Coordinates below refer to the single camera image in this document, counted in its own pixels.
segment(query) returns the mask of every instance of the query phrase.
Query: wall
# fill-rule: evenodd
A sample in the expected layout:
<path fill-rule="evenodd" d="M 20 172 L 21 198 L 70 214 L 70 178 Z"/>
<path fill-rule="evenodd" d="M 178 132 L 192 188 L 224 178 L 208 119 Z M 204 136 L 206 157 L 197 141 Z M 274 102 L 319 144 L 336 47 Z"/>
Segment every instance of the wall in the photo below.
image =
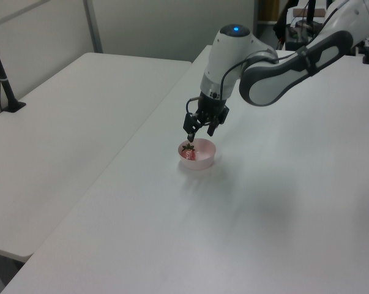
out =
<path fill-rule="evenodd" d="M 0 57 L 17 99 L 93 51 L 83 0 L 49 0 L 0 24 Z"/>
<path fill-rule="evenodd" d="M 104 53 L 193 61 L 229 23 L 254 29 L 257 0 L 90 0 Z"/>

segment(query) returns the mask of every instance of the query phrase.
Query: pink bowl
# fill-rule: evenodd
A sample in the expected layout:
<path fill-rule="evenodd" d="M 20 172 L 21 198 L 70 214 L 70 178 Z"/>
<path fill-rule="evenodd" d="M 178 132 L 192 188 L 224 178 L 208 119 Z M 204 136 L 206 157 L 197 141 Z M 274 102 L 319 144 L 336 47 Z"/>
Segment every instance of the pink bowl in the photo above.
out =
<path fill-rule="evenodd" d="M 192 170 L 203 170 L 210 167 L 214 162 L 215 145 L 206 139 L 194 139 L 191 145 L 195 149 L 195 160 L 189 160 L 182 156 L 183 146 L 190 143 L 188 140 L 181 143 L 177 149 L 181 162 Z"/>

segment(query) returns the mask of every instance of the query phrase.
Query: table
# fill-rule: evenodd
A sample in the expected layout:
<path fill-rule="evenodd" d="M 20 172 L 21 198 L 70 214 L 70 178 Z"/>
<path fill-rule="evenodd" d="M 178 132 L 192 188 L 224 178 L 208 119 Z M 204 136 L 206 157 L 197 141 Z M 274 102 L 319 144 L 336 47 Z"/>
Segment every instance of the table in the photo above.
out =
<path fill-rule="evenodd" d="M 209 50 L 4 294 L 369 293 L 369 66 L 261 108 L 236 85 L 216 163 L 191 171 L 177 146 Z"/>
<path fill-rule="evenodd" d="M 25 262 L 189 68 L 88 53 L 0 114 L 0 254 Z"/>

